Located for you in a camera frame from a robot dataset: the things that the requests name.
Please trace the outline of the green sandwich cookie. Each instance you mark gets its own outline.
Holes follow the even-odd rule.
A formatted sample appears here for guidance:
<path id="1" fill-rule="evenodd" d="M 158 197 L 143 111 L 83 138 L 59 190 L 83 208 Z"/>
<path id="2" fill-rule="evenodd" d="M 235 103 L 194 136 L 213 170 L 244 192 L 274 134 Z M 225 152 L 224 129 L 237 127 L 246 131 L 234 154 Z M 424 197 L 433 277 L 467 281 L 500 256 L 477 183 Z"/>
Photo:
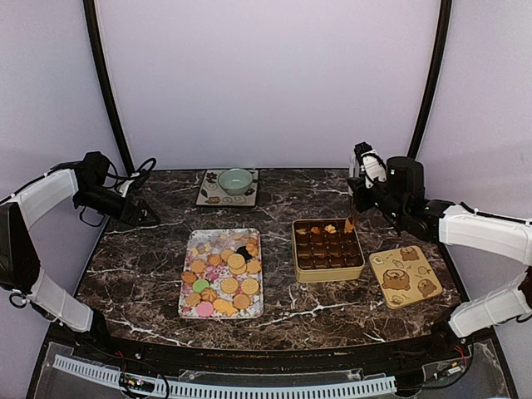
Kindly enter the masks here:
<path id="1" fill-rule="evenodd" d="M 193 283 L 192 289 L 195 293 L 201 293 L 210 287 L 210 282 L 207 279 L 198 279 Z"/>

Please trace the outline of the pink round sandwich cookie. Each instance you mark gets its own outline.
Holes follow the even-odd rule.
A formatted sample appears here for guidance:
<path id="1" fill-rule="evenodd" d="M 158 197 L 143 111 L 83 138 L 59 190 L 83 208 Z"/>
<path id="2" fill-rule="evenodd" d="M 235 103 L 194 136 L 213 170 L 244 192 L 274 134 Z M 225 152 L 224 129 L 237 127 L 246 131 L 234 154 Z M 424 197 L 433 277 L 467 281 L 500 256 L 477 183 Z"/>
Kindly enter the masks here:
<path id="1" fill-rule="evenodd" d="M 201 318 L 209 318 L 214 312 L 214 306 L 211 302 L 203 301 L 196 306 L 196 312 Z"/>

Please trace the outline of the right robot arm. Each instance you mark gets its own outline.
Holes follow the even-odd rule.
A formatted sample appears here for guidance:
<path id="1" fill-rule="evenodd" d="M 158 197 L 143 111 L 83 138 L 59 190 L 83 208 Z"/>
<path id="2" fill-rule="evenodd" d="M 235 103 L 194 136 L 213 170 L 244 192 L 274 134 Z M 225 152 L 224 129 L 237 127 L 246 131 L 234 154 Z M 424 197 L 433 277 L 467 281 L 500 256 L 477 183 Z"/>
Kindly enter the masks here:
<path id="1" fill-rule="evenodd" d="M 512 282 L 448 313 L 441 329 L 425 340 L 424 353 L 431 360 L 444 359 L 455 349 L 457 337 L 531 319 L 530 220 L 482 212 L 463 202 L 427 199 L 422 163 L 406 156 L 383 160 L 367 143 L 355 147 L 347 183 L 357 212 L 378 209 L 398 233 L 498 254 L 527 268 Z"/>

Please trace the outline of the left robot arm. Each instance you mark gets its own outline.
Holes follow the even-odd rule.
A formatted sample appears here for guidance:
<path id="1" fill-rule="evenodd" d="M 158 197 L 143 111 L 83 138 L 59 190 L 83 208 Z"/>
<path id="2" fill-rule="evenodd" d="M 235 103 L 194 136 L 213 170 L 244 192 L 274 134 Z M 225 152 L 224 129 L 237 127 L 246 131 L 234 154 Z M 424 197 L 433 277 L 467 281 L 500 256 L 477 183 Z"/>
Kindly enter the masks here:
<path id="1" fill-rule="evenodd" d="M 117 355 L 104 316 L 45 272 L 30 229 L 66 200 L 80 211 L 92 209 L 130 227 L 159 225 L 160 217 L 145 200 L 131 198 L 155 165 L 149 158 L 132 175 L 121 176 L 105 155 L 92 151 L 83 160 L 55 165 L 1 201 L 1 286 L 10 293 L 12 305 L 31 305 L 52 322 L 88 334 L 84 347 L 99 362 L 111 362 Z"/>

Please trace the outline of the gold cookie tin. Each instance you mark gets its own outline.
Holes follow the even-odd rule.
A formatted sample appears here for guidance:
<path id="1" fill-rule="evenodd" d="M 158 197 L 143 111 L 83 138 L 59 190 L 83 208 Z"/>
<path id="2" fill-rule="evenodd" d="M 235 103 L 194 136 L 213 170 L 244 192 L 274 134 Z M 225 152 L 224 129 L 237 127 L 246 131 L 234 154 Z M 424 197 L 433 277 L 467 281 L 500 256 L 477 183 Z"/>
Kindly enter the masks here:
<path id="1" fill-rule="evenodd" d="M 311 233 L 312 225 L 318 225 L 321 233 Z M 292 241 L 295 277 L 300 283 L 356 280 L 365 267 L 349 218 L 297 219 L 292 223 Z"/>

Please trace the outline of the square floral plate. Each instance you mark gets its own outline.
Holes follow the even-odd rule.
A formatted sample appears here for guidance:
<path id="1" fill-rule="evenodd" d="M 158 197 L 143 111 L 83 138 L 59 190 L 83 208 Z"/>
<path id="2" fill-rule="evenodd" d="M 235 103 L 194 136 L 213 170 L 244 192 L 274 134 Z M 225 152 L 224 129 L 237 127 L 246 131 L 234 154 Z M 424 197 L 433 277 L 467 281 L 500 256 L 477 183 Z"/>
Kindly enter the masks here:
<path id="1" fill-rule="evenodd" d="M 247 207 L 256 205 L 259 187 L 259 171 L 249 170 L 253 181 L 241 195 L 229 195 L 219 184 L 219 177 L 224 170 L 206 170 L 199 186 L 195 205 L 199 207 Z"/>

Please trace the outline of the bear printed tin lid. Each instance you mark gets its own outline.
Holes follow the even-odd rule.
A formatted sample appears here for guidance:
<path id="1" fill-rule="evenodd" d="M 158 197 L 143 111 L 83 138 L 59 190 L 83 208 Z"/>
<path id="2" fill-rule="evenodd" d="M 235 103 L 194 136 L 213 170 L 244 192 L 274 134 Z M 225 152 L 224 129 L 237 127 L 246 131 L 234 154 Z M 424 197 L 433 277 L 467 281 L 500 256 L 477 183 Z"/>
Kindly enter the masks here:
<path id="1" fill-rule="evenodd" d="M 404 308 L 442 294 L 443 287 L 418 246 L 371 254 L 371 269 L 386 305 Z"/>

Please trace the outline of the green ceramic bowl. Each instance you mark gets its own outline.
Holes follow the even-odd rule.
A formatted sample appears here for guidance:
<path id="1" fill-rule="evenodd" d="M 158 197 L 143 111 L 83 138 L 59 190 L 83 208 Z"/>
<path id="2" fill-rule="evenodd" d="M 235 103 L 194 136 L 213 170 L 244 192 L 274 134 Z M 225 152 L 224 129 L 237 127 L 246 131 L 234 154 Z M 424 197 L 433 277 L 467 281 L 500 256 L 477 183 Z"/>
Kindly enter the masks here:
<path id="1" fill-rule="evenodd" d="M 226 170 L 219 175 L 219 185 L 228 195 L 243 195 L 254 181 L 252 173 L 248 170 L 234 168 Z"/>

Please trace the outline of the floral cookie tray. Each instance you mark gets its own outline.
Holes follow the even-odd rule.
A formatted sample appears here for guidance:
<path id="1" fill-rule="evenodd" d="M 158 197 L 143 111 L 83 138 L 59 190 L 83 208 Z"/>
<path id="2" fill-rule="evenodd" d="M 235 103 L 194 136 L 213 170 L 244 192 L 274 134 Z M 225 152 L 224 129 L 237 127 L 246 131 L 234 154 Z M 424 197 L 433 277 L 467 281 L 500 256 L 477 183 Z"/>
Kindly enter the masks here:
<path id="1" fill-rule="evenodd" d="M 236 253 L 245 246 L 253 256 L 249 261 Z M 207 279 L 218 298 L 230 301 L 239 310 L 228 318 L 214 310 L 201 318 L 196 306 L 203 302 L 192 289 L 198 279 Z M 264 313 L 263 260 L 257 229 L 198 229 L 188 239 L 181 273 L 178 314 L 184 319 L 255 319 Z"/>

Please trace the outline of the swirl butter cookie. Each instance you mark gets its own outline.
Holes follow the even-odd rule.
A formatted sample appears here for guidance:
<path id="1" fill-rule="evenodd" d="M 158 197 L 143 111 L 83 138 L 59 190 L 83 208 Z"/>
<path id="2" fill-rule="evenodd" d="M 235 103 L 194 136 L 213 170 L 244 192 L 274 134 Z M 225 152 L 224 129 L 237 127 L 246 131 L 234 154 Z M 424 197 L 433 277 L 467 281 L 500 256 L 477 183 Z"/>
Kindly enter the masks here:
<path id="1" fill-rule="evenodd" d="M 206 288 L 200 293 L 200 296 L 203 301 L 213 303 L 219 295 L 216 290 Z"/>

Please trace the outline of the black sandwich cookie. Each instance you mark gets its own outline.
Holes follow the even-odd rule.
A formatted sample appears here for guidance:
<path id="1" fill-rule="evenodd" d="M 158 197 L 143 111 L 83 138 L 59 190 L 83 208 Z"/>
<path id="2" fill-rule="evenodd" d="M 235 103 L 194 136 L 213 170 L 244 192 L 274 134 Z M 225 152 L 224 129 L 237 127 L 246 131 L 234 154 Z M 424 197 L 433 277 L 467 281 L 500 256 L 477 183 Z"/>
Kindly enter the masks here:
<path id="1" fill-rule="evenodd" d="M 249 253 L 245 246 L 236 249 L 236 253 L 244 257 L 245 261 L 249 261 L 253 256 Z"/>

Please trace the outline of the right black frame post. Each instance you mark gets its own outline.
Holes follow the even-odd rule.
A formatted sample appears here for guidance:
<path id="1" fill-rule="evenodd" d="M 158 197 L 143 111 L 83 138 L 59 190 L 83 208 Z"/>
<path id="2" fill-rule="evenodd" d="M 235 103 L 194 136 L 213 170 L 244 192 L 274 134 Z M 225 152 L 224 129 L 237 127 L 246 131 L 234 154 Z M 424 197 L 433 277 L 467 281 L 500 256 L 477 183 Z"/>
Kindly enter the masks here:
<path id="1" fill-rule="evenodd" d="M 419 155 L 431 108 L 436 95 L 436 88 L 440 77 L 441 65 L 446 49 L 446 41 L 451 22 L 452 0 L 441 0 L 436 24 L 434 45 L 427 72 L 425 89 L 421 98 L 420 109 L 412 133 L 407 156 L 416 159 Z"/>

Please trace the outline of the black frame post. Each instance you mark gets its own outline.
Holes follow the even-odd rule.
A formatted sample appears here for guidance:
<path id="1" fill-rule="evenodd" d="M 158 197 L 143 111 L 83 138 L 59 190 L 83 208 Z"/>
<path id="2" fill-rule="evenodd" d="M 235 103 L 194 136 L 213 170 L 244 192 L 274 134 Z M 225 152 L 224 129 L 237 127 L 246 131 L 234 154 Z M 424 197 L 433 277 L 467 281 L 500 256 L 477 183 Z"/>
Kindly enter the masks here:
<path id="1" fill-rule="evenodd" d="M 407 156 L 416 159 L 419 155 L 431 108 L 436 95 L 436 88 L 440 77 L 441 65 L 446 49 L 446 41 L 451 22 L 452 0 L 441 0 L 436 24 L 434 45 L 427 72 L 425 89 L 421 98 L 420 109 L 412 133 Z"/>
<path id="2" fill-rule="evenodd" d="M 103 42 L 101 39 L 101 32 L 96 12 L 96 2 L 93 0 L 83 0 L 82 5 L 86 20 L 86 29 L 91 46 L 92 58 L 101 90 L 101 96 L 104 101 L 108 120 L 111 125 L 111 131 L 119 152 L 119 156 L 121 158 L 121 163 L 123 164 L 126 173 L 131 174 L 134 172 L 135 167 L 131 157 L 130 149 L 126 143 L 126 135 L 121 124 L 115 96 L 111 87 L 111 79 L 106 65 L 106 57 L 104 54 Z"/>

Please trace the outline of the left black frame post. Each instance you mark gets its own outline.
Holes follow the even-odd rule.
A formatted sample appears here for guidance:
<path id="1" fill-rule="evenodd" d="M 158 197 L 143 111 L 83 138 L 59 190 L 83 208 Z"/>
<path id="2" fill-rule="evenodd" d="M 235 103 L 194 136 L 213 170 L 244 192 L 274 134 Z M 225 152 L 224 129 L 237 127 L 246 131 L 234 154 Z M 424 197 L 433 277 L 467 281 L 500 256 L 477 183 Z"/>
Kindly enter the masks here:
<path id="1" fill-rule="evenodd" d="M 82 5 L 86 20 L 86 29 L 91 46 L 92 58 L 101 90 L 101 96 L 104 101 L 108 120 L 111 125 L 111 131 L 119 152 L 119 156 L 121 158 L 121 163 L 123 164 L 126 173 L 131 174 L 134 172 L 135 167 L 131 157 L 130 149 L 126 143 L 126 135 L 121 124 L 115 96 L 111 87 L 111 79 L 106 65 L 106 57 L 104 54 L 103 42 L 101 39 L 101 32 L 96 12 L 96 2 L 93 0 L 83 0 Z"/>

